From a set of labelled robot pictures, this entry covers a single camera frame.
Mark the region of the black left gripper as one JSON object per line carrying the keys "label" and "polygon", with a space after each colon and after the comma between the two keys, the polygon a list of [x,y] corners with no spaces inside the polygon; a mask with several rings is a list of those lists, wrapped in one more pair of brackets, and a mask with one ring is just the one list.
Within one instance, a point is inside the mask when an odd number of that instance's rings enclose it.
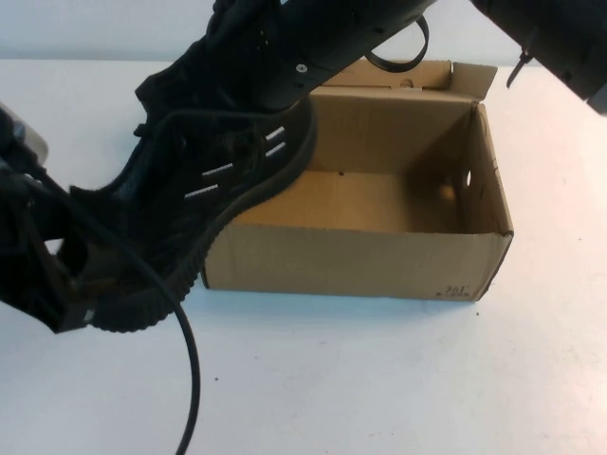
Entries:
{"label": "black left gripper", "polygon": [[41,321],[53,333],[86,327],[94,302],[70,303],[46,247],[47,192],[21,174],[1,172],[1,301]]}

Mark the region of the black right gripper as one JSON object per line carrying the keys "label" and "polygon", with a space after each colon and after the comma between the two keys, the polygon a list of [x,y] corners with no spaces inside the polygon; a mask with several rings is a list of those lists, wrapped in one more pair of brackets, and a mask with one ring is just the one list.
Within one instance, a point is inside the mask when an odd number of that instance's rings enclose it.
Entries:
{"label": "black right gripper", "polygon": [[296,63],[296,1],[222,2],[222,64]]}

